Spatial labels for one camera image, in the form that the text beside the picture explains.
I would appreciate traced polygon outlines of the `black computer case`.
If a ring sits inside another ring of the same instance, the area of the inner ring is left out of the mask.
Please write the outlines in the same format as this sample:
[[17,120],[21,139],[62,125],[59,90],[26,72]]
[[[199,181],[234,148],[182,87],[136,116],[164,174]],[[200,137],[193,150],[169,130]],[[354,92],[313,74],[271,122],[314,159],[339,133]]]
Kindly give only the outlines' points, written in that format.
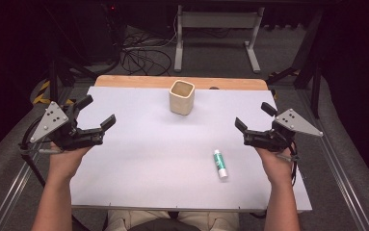
[[86,48],[94,62],[118,64],[120,60],[118,31],[105,4],[87,5]]

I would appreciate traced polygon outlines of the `black metal stand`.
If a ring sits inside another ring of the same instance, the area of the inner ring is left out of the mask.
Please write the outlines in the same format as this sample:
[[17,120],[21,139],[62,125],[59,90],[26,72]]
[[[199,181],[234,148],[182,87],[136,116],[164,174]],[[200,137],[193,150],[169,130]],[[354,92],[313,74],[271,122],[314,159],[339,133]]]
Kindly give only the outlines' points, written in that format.
[[270,75],[266,80],[267,85],[272,85],[275,82],[292,75],[298,71],[293,86],[298,90],[303,90],[309,83],[312,83],[310,110],[316,118],[319,118],[319,94],[321,85],[321,68],[319,65],[320,58],[316,55],[313,44],[315,43],[317,31],[322,20],[323,10],[319,9],[314,14],[310,21],[306,33],[303,37],[300,48],[295,56],[292,65],[280,73]]

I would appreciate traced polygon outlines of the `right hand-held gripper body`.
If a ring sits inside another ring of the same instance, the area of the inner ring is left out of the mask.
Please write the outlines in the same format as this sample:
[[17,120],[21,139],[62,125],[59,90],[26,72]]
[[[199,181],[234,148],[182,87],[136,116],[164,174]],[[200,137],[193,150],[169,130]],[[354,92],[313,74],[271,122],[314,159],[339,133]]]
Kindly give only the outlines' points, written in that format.
[[281,152],[289,148],[296,133],[322,137],[323,132],[309,123],[295,110],[288,109],[273,116],[272,128],[267,131],[254,131],[249,128],[243,132],[244,145]]

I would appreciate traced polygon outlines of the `beige square cup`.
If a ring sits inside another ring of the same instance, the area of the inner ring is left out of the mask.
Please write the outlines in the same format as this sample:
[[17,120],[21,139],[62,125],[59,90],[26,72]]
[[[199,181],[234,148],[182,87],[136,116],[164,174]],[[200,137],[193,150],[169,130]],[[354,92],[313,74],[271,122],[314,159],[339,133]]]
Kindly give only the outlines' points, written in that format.
[[176,80],[169,91],[170,110],[173,113],[187,116],[194,106],[195,85],[182,80]]

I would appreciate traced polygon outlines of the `yellow and black hazard tape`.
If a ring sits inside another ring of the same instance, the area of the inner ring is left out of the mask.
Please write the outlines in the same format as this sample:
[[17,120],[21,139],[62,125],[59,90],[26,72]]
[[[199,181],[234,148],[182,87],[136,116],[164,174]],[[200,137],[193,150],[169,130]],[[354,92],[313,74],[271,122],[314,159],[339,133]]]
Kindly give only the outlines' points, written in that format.
[[45,79],[41,84],[40,88],[35,96],[31,98],[31,102],[33,104],[50,104],[51,99],[49,97],[45,97],[48,88],[50,87],[50,81]]

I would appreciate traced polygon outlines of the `grey metal stand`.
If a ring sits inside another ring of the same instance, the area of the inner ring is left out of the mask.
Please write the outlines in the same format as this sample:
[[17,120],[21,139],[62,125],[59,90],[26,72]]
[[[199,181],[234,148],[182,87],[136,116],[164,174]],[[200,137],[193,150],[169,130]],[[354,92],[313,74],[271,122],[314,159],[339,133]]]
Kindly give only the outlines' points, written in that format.
[[224,28],[224,29],[252,29],[249,40],[244,42],[250,66],[254,73],[260,73],[261,68],[254,52],[254,45],[264,15],[264,8],[258,8],[254,12],[230,13],[230,12],[188,12],[183,6],[177,7],[175,34],[175,58],[173,69],[180,72],[183,61],[183,29],[184,28]]

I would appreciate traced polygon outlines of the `white table mat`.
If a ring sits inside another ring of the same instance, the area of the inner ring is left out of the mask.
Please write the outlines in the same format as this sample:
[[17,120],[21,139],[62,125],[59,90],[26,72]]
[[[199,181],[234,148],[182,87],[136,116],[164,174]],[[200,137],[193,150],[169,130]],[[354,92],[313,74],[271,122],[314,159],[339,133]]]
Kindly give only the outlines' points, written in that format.
[[[196,90],[188,115],[170,110],[166,89],[92,87],[93,102],[78,123],[93,128],[117,119],[103,143],[84,157],[71,180],[75,207],[112,209],[221,210],[266,208],[271,190],[256,151],[235,127],[270,129],[261,109],[274,101],[267,90]],[[221,178],[214,151],[224,157]]]

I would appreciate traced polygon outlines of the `wooden table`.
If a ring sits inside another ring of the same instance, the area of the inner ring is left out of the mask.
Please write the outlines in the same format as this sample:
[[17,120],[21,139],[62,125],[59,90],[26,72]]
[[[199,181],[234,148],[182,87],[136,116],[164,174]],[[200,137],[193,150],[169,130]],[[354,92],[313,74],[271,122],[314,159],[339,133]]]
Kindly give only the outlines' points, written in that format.
[[96,79],[94,85],[96,87],[169,89],[177,80],[192,83],[197,89],[203,90],[208,90],[213,87],[219,90],[268,90],[266,82],[260,79],[183,76],[101,75]]

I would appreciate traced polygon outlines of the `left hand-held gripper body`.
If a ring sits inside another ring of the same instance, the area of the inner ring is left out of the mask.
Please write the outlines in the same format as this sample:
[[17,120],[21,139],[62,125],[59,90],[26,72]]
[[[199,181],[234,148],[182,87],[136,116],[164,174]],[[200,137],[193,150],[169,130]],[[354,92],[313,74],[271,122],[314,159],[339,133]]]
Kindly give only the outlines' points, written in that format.
[[49,138],[62,150],[74,150],[102,144],[104,131],[101,127],[79,128],[77,117],[80,111],[74,111],[73,105],[61,107],[52,101],[45,109],[29,142],[35,143]]

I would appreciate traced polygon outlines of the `person's right hand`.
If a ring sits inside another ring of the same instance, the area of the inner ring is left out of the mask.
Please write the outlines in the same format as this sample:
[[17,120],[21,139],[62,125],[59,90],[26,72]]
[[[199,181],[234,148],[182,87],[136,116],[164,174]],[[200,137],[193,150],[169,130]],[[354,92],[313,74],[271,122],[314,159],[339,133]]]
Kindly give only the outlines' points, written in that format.
[[291,151],[289,149],[284,149],[281,152],[271,152],[267,149],[256,148],[256,151],[272,185],[291,184],[293,164],[290,161]]

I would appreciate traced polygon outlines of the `green and white tube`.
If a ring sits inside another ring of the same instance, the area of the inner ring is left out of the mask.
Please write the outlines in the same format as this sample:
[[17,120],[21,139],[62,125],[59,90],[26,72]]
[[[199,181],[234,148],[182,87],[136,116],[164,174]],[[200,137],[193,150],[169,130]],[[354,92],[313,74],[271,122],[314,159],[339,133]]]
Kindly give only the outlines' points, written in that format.
[[224,157],[219,149],[216,149],[213,154],[214,161],[217,167],[218,174],[221,178],[226,178],[228,176],[226,166],[224,163]]

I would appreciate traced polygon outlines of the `person's beige pants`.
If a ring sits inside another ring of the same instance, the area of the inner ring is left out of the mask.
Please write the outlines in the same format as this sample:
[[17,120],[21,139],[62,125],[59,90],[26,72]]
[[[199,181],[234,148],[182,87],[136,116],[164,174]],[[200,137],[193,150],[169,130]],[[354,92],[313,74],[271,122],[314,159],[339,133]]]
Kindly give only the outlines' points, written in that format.
[[240,231],[239,215],[222,212],[108,212],[104,231]]

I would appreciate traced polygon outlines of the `person's left hand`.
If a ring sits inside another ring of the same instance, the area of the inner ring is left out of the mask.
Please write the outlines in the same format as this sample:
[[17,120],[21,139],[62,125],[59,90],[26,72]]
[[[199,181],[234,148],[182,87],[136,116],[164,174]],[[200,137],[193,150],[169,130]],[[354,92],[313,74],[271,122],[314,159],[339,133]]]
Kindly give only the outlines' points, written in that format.
[[50,147],[56,154],[50,155],[49,182],[69,182],[76,174],[83,157],[91,150],[89,147],[61,150],[54,142],[50,143]]

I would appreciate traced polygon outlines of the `aluminium floor rail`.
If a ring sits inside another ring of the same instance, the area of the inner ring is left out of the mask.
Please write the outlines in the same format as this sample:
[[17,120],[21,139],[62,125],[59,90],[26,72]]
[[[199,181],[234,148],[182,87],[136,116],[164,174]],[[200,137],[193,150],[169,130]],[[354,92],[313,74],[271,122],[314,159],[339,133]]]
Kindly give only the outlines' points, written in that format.
[[47,153],[48,149],[43,149],[48,140],[45,138],[42,141],[35,143],[29,142],[29,139],[34,134],[42,115],[39,116],[26,130],[21,142],[19,143],[18,151],[25,164],[21,167],[19,173],[15,176],[13,183],[7,193],[2,205],[0,206],[0,231],[4,228],[8,217],[10,216],[13,206],[16,204],[18,198],[22,194],[31,174],[37,177],[38,182],[44,186],[45,179],[36,166],[36,161],[41,154]]
[[316,128],[321,130],[324,135],[321,138],[322,150],[325,154],[325,159],[328,162],[330,171],[336,181],[336,184],[344,198],[344,201],[352,215],[358,231],[369,231],[369,218],[367,217],[357,194],[353,188],[352,182],[348,178],[346,171],[342,167],[334,148],[332,147],[329,136],[326,133],[323,123],[315,116],[310,107],[310,99],[304,90],[297,90],[300,100],[303,102],[304,109],[308,113],[309,121]]

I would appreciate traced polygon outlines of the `black tripod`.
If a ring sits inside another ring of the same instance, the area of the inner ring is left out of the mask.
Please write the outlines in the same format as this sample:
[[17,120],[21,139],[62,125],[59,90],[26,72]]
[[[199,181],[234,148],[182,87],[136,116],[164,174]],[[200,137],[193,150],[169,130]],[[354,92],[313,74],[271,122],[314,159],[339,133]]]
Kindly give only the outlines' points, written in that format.
[[71,88],[76,77],[96,80],[98,74],[86,68],[78,38],[73,37],[73,22],[65,16],[66,8],[40,6],[40,46],[49,61],[50,100],[59,100],[58,84]]

